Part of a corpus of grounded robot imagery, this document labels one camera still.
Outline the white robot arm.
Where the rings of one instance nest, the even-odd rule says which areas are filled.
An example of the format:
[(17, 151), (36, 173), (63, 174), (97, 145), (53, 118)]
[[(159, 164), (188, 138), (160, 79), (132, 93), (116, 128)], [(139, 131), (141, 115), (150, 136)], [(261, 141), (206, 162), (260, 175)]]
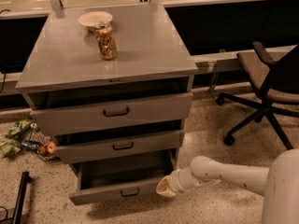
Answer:
[(162, 178), (156, 193), (174, 197), (221, 181), (263, 196), (262, 224), (299, 224), (299, 149), (279, 154), (271, 166), (227, 164), (196, 156)]

